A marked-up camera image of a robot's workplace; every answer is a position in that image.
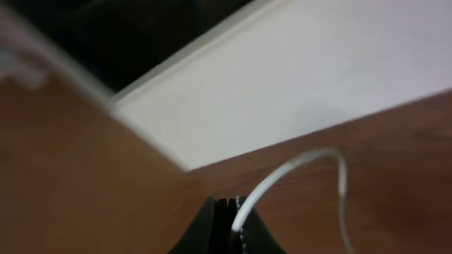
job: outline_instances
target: wood grain surface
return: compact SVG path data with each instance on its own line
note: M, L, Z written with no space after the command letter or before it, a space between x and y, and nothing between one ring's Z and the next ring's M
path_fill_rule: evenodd
M338 147L349 163L347 220L357 253L451 253L452 92L191 172L218 198L247 195L301 152ZM344 253L337 165L296 170L257 205L288 253Z
M0 84L0 253L166 253L205 197L55 73Z

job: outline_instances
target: wooden surface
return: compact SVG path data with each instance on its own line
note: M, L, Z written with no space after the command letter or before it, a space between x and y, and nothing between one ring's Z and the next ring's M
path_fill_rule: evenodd
M357 253L452 252L452 92L191 174L218 198L247 195L286 160L320 147L340 148L349 162L347 219ZM288 253L344 253L337 196L337 166L327 159L287 175L257 207Z
M0 253L166 253L201 185L66 83L0 84Z

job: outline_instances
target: white cable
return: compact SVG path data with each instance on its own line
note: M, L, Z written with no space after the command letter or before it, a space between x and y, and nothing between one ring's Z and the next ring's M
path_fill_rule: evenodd
M232 228L234 232L239 232L239 230L243 227L248 214L253 209L254 205L259 201L262 195L277 182L281 177L286 175L288 172L296 169L300 166L306 166L309 163L313 162L316 159L324 158L324 157L335 157L339 162L339 180L338 180L338 192L339 192L339 227L340 234L343 238L345 247L347 249L348 254L354 253L352 242L347 233L347 225L345 223L345 206L347 202L347 164L345 162L345 158L342 154L335 148L326 148L322 150L313 150L309 152L305 152L294 159L284 163L280 167L278 167L275 171L269 174L260 184L255 187L255 189L249 194L246 198L243 205L240 206L240 209L237 213L237 216L232 223Z

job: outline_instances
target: black plastic object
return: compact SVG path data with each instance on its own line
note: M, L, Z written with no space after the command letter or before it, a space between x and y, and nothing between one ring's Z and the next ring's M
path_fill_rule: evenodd
M239 198L242 204L246 197ZM209 197L185 234L169 254L286 254L253 209L242 235L230 234L237 215L237 201Z

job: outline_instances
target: cable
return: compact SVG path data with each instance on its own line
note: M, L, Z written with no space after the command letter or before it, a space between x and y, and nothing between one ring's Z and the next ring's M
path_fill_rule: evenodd
M237 212L237 216L232 223L232 232L238 233L240 229L243 227L248 214L253 209L254 205L259 201L262 195L273 185L275 184L281 177L296 169L300 166L306 166L311 162L321 159L324 157L335 157L338 159L339 163L339 180L338 180L338 194L339 194L339 227L340 227L340 235L345 244L345 248L347 250L347 254L353 254L354 249L352 242L347 233L347 224L345 223L345 207L347 204L347 164L345 162L345 158L343 155L335 148L326 148L322 150L312 150L309 152L305 152L290 161L284 163L279 166L275 171L269 174L260 184L255 187L255 189L249 194L246 198L243 205L240 207Z

